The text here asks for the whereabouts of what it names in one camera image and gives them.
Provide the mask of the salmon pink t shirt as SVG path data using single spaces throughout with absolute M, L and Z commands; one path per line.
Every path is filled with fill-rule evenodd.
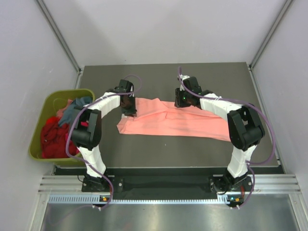
M 197 107 L 176 108 L 158 98 L 136 98 L 137 116 L 122 116 L 120 134 L 187 136 L 231 141 L 227 121 Z

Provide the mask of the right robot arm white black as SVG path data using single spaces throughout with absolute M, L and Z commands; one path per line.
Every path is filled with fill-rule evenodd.
M 250 107 L 223 101 L 211 91 L 203 91 L 195 77 L 178 76 L 181 86 L 176 88 L 177 108 L 194 106 L 224 119 L 228 124 L 229 138 L 233 144 L 231 161 L 221 180 L 212 183 L 213 191 L 237 190 L 247 177 L 247 164 L 265 136 L 258 113 Z

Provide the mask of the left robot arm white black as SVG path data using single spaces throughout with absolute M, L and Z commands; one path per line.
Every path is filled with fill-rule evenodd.
M 136 101 L 132 82 L 122 79 L 119 85 L 85 106 L 75 106 L 72 113 L 68 141 L 81 153 L 87 172 L 82 181 L 82 192 L 106 192 L 112 190 L 111 181 L 105 176 L 99 144 L 102 137 L 102 118 L 121 107 L 125 116 L 136 116 Z

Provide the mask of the magenta pink t shirt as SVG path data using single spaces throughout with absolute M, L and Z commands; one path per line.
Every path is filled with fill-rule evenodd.
M 70 140 L 77 146 L 86 145 L 89 141 L 89 133 L 87 131 L 88 122 L 77 123 L 77 128 L 73 129 Z

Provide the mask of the olive green plastic bin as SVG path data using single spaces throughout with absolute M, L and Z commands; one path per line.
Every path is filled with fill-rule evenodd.
M 36 161 L 41 161 L 45 163 L 53 163 L 56 166 L 61 167 L 71 167 L 71 166 L 83 166 L 84 163 L 80 160 L 66 156 L 65 158 L 43 158 L 42 149 L 40 145 L 40 132 L 45 122 L 51 116 L 56 115 L 56 111 L 64 108 L 67 100 L 73 100 L 75 98 L 81 98 L 89 96 L 93 100 L 95 99 L 95 94 L 89 89 L 76 89 L 76 90 L 60 90 L 50 94 L 43 104 L 35 131 L 32 136 L 32 140 L 28 149 L 29 156 Z

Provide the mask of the red t shirt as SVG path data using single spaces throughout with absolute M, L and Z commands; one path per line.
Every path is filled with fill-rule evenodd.
M 64 123 L 59 126 L 59 120 L 56 116 L 50 117 L 41 130 L 40 145 L 44 159 L 68 158 L 65 147 L 69 125 Z

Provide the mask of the left aluminium corner post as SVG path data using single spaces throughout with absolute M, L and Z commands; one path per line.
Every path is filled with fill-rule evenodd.
M 43 0 L 34 0 L 37 4 L 38 8 L 40 9 L 41 13 L 43 14 L 44 18 L 46 19 L 49 27 L 51 28 L 53 34 L 55 35 L 57 41 L 59 42 L 60 46 L 62 47 L 63 51 L 65 52 L 68 60 L 70 61 L 73 68 L 79 74 L 81 72 L 81 67 L 77 63 L 73 53 L 71 52 L 68 44 L 65 41 L 64 36 L 62 35 L 56 21 L 54 20 L 50 10 L 48 9 L 46 3 Z

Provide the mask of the aluminium corner post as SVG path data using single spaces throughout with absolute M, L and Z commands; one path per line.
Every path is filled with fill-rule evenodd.
M 257 65 L 259 59 L 261 58 L 263 52 L 267 48 L 268 44 L 270 43 L 272 37 L 274 36 L 276 30 L 278 29 L 279 25 L 282 23 L 284 17 L 287 15 L 288 11 L 292 7 L 294 0 L 285 0 L 281 9 L 279 10 L 277 16 L 275 17 L 273 23 L 271 24 L 266 36 L 264 37 L 261 45 L 259 46 L 256 54 L 254 55 L 251 63 L 248 65 L 248 69 L 252 71 L 254 67 Z
M 43 14 L 44 18 L 46 19 L 49 27 L 51 28 L 53 34 L 55 35 L 57 41 L 59 42 L 60 46 L 62 47 L 63 51 L 65 52 L 68 60 L 70 61 L 73 68 L 79 74 L 81 72 L 81 67 L 77 63 L 73 53 L 71 52 L 68 44 L 65 41 L 64 36 L 62 35 L 56 21 L 54 20 L 50 10 L 48 9 L 46 3 L 43 0 L 34 0 L 37 4 L 38 8 L 40 9 L 41 13 Z

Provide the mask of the right aluminium corner post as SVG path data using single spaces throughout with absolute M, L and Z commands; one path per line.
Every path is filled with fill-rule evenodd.
M 271 24 L 266 36 L 264 37 L 261 45 L 259 46 L 256 54 L 254 55 L 251 63 L 248 65 L 248 69 L 252 71 L 254 67 L 257 65 L 259 59 L 261 58 L 263 52 L 267 48 L 268 44 L 270 43 L 272 37 L 274 36 L 276 30 L 278 29 L 279 25 L 282 23 L 284 17 L 287 15 L 288 11 L 292 7 L 294 0 L 285 0 L 281 9 L 279 10 L 277 16 L 275 17 L 273 23 Z

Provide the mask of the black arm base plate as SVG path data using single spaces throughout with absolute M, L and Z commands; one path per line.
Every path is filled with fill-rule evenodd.
M 202 193 L 243 192 L 250 190 L 252 181 L 250 177 L 232 184 L 222 176 L 108 176 L 113 185 L 114 193 L 126 193 L 133 190 L 149 190 L 157 193 L 163 190 L 195 190 Z

